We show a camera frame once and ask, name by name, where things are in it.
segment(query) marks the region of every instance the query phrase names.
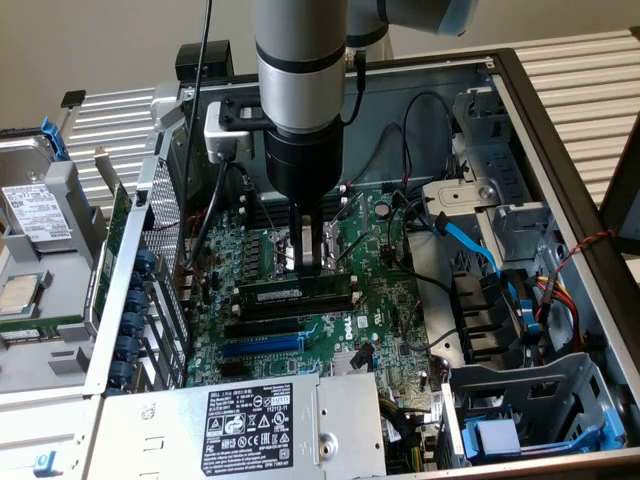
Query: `silver cylinder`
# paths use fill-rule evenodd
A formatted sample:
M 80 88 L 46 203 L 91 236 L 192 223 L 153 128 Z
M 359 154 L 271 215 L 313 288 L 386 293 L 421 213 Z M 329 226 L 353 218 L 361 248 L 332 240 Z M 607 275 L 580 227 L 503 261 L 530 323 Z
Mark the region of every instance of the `silver cylinder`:
M 281 129 L 309 133 L 344 101 L 347 0 L 255 0 L 260 100 Z
M 255 0 L 256 43 L 288 62 L 331 55 L 347 37 L 347 0 Z
M 344 102 L 344 55 L 319 72 L 278 70 L 258 57 L 262 109 L 279 128 L 309 133 L 327 126 Z

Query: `black connector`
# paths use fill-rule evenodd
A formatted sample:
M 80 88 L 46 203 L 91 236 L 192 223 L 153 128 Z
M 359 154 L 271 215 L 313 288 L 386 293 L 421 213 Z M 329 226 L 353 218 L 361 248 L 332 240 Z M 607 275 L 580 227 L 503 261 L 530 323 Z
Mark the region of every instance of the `black connector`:
M 249 367 L 243 362 L 219 363 L 218 370 L 220 371 L 220 376 L 223 378 L 246 377 L 251 373 Z
M 436 230 L 438 230 L 438 233 L 440 233 L 440 235 L 442 235 L 443 237 L 447 234 L 448 224 L 449 224 L 449 217 L 447 217 L 446 213 L 440 212 L 440 215 L 438 215 L 438 218 L 436 218 L 434 225 L 436 227 Z
M 373 372 L 373 352 L 375 348 L 369 342 L 360 347 L 353 358 L 349 361 L 354 370 L 359 370 L 363 365 L 367 365 L 367 372 Z

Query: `black cable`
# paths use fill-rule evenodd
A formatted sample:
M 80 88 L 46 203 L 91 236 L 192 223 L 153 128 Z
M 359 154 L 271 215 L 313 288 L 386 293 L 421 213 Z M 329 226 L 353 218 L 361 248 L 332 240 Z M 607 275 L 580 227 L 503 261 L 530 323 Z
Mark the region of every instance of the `black cable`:
M 402 263 L 400 263 L 398 258 L 393 253 L 393 246 L 391 244 L 391 222 L 393 222 L 393 219 L 395 218 L 397 211 L 398 211 L 397 207 L 392 210 L 391 215 L 389 215 L 389 221 L 387 223 L 387 243 L 389 244 L 389 247 L 390 247 L 389 253 L 391 255 L 391 260 L 396 265 L 396 267 L 398 267 L 407 275 L 411 275 L 412 277 L 417 278 L 418 280 L 422 280 L 432 285 L 436 285 L 437 287 L 440 287 L 444 292 L 446 292 L 447 295 L 451 295 L 451 289 L 448 286 L 446 286 L 444 283 L 442 283 L 439 280 L 436 280 L 435 278 L 425 277 L 424 275 L 420 275 L 419 273 L 409 270 L 407 267 L 402 265 Z
M 202 66 L 204 65 L 204 57 L 207 52 L 207 39 L 209 38 L 209 26 L 211 25 L 211 10 L 213 0 L 207 0 L 207 6 L 204 14 L 204 27 L 202 29 L 202 40 L 200 42 L 200 55 L 198 56 L 198 71 L 196 72 L 196 84 L 193 93 L 193 106 L 191 110 L 191 118 L 189 120 L 189 133 L 187 135 L 187 146 L 184 156 L 184 176 L 182 179 L 182 203 L 180 205 L 180 232 L 178 235 L 178 249 L 180 250 L 180 256 L 182 263 L 188 263 L 185 249 L 184 249 L 184 230 L 185 221 L 187 216 L 187 190 L 189 189 L 189 163 L 191 162 L 191 150 L 193 149 L 193 138 L 196 124 L 196 117 L 198 116 L 198 104 L 200 102 L 200 84 L 202 83 Z
M 418 307 L 419 306 L 420 306 L 420 303 L 418 303 L 416 305 L 416 308 L 413 310 L 412 315 L 416 314 L 416 312 L 418 311 Z M 457 328 L 452 328 L 451 330 L 443 333 L 441 336 L 439 336 L 435 341 L 433 341 L 431 343 L 428 343 L 426 345 L 414 345 L 411 342 L 409 342 L 409 340 L 407 338 L 408 334 L 409 334 L 409 323 L 410 322 L 411 322 L 411 319 L 409 319 L 409 322 L 407 322 L 405 324 L 404 328 L 403 328 L 402 324 L 400 324 L 400 335 L 402 336 L 402 341 L 407 345 L 409 350 L 412 350 L 414 352 L 426 352 L 426 351 L 430 350 L 431 348 L 435 347 L 440 342 L 442 342 L 449 335 L 452 335 L 452 334 L 454 334 L 454 333 L 456 333 L 458 331 Z
M 358 118 L 360 105 L 362 104 L 362 97 L 364 96 L 364 91 L 367 85 L 367 57 L 363 50 L 356 52 L 354 63 L 357 69 L 358 96 L 356 97 L 356 104 L 353 107 L 353 112 L 351 112 L 351 118 L 346 122 L 342 122 L 343 127 L 348 127 L 356 121 L 356 118 Z
M 397 123 L 395 123 L 395 122 L 390 123 L 386 127 L 384 127 L 384 129 L 380 133 L 380 136 L 378 137 L 378 143 L 376 143 L 376 146 L 373 149 L 373 153 L 369 157 L 369 160 L 367 160 L 367 163 L 365 163 L 364 167 L 362 167 L 360 169 L 358 174 L 355 177 L 353 177 L 353 179 L 351 179 L 350 181 L 347 182 L 347 187 L 349 187 L 349 186 L 353 185 L 354 183 L 356 183 L 356 181 L 362 175 L 364 175 L 364 173 L 371 167 L 371 165 L 373 164 L 373 161 L 376 159 L 376 157 L 380 153 L 380 149 L 382 148 L 382 145 L 384 144 L 384 140 L 385 140 L 385 138 L 387 136 L 387 133 L 390 132 L 391 129 L 397 129 L 398 132 L 400 133 L 400 135 L 402 135 L 402 127 L 400 125 L 398 125 Z
M 431 343 L 427 343 L 426 345 L 413 345 L 412 343 L 409 343 L 409 341 L 407 341 L 405 338 L 403 338 L 402 341 L 405 343 L 407 347 L 409 347 L 409 350 L 412 350 L 414 352 L 426 352 L 428 350 L 431 350 L 433 347 L 435 347 L 437 344 L 442 342 L 449 335 L 453 335 L 454 333 L 458 333 L 457 328 L 452 328 L 448 332 L 445 332 L 442 335 L 440 335 L 435 341 Z
M 207 235 L 209 233 L 209 227 L 211 226 L 211 221 L 216 214 L 216 210 L 218 208 L 218 203 L 220 201 L 220 197 L 224 192 L 224 182 L 227 179 L 227 172 L 229 171 L 229 160 L 223 160 L 220 162 L 220 170 L 218 171 L 218 178 L 216 179 L 216 186 L 213 190 L 213 195 L 211 196 L 211 201 L 209 202 L 209 207 L 207 208 L 207 213 L 205 214 L 204 221 L 202 222 L 202 226 L 200 227 L 200 233 L 198 233 L 198 237 L 196 238 L 196 243 L 191 248 L 191 253 L 189 257 L 186 258 L 183 262 L 184 268 L 186 270 L 190 270 L 193 266 L 196 258 L 198 258 L 198 254 L 204 245 L 205 240 L 207 239 Z
M 405 110 L 405 113 L 404 113 L 404 120 L 402 122 L 402 132 L 403 132 L 402 133 L 402 165 L 403 165 L 403 168 L 405 168 L 405 166 L 407 165 L 407 157 L 408 157 L 409 166 L 411 167 L 409 171 L 409 175 L 406 176 L 406 180 L 408 180 L 411 174 L 413 173 L 413 162 L 411 162 L 411 153 L 409 152 L 409 143 L 407 141 L 407 119 L 409 118 L 409 112 L 411 111 L 411 107 L 421 97 L 435 98 L 438 101 L 438 103 L 442 105 L 442 108 L 444 109 L 445 115 L 447 117 L 447 127 L 449 129 L 449 135 L 447 139 L 445 171 L 450 166 L 451 171 L 448 173 L 453 177 L 455 173 L 453 171 L 454 165 L 453 165 L 453 161 L 450 162 L 452 151 L 453 151 L 453 114 L 451 113 L 451 109 L 449 108 L 449 105 L 447 104 L 446 100 L 442 97 L 442 95 L 440 95 L 438 92 L 427 90 L 427 91 L 416 94 L 409 102 L 409 105 L 407 106 L 407 109 Z
M 242 175 L 243 177 L 247 176 L 247 169 L 244 168 L 241 164 L 239 163 L 230 163 L 229 164 L 229 168 L 234 168 L 236 170 L 238 170 L 238 172 L 240 172 L 240 175 Z
M 364 96 L 364 92 L 358 91 L 358 96 L 356 97 L 356 104 L 353 107 L 353 112 L 351 112 L 351 118 L 346 122 L 343 122 L 343 126 L 348 127 L 358 118 L 358 113 L 360 113 L 360 105 L 362 104 L 362 97 Z
M 420 215 L 418 213 L 418 211 L 416 210 L 416 206 L 418 205 L 422 205 L 422 199 L 421 198 L 416 198 L 415 200 L 411 200 L 408 205 L 407 208 L 405 208 L 404 210 L 404 215 L 403 215 L 403 219 L 402 219 L 402 223 L 403 223 L 403 227 L 404 227 L 404 234 L 405 237 L 407 236 L 407 222 L 408 222 L 408 216 L 407 214 L 409 212 L 413 212 L 416 216 L 416 218 L 420 221 L 420 223 L 424 226 L 424 228 L 428 231 L 432 231 L 433 228 L 431 227 L 431 225 L 429 225 L 423 218 L 422 215 Z

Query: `blue tab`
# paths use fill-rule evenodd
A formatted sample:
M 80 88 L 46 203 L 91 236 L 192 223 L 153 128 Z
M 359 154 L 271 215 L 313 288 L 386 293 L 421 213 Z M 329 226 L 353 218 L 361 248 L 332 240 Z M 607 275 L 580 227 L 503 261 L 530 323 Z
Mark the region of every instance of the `blue tab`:
M 55 450 L 38 455 L 35 463 L 33 464 L 33 476 L 36 478 L 55 477 L 57 474 L 57 472 L 54 472 L 53 470 L 53 461 L 55 460 L 55 457 Z
M 64 146 L 64 140 L 62 140 L 60 130 L 55 123 L 49 121 L 49 117 L 45 117 L 40 130 L 45 137 L 49 139 L 51 145 L 53 145 L 53 149 L 56 151 L 56 160 L 69 160 L 69 154 L 67 153 L 67 148 Z
M 615 408 L 607 408 L 604 411 L 603 439 L 600 442 L 600 450 L 617 450 L 624 447 L 625 434 L 620 415 Z
M 522 320 L 527 329 L 527 332 L 531 335 L 540 335 L 540 324 L 536 322 L 536 318 L 533 316 L 533 303 L 531 300 L 522 300 L 520 302 L 520 308 L 522 310 Z

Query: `blue latch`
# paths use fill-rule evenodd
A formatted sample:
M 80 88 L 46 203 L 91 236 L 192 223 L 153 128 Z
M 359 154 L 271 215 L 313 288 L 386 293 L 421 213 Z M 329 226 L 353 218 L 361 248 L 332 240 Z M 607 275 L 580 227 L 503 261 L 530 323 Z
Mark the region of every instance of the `blue latch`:
M 40 130 L 51 142 L 56 152 L 56 160 L 69 160 L 69 154 L 67 153 L 67 148 L 64 146 L 64 140 L 62 140 L 60 130 L 55 123 L 49 121 L 49 117 L 45 117 Z
M 53 461 L 56 458 L 55 450 L 47 453 L 41 453 L 36 457 L 36 461 L 33 464 L 33 475 L 36 478 L 50 478 L 55 477 L 57 472 L 53 470 Z

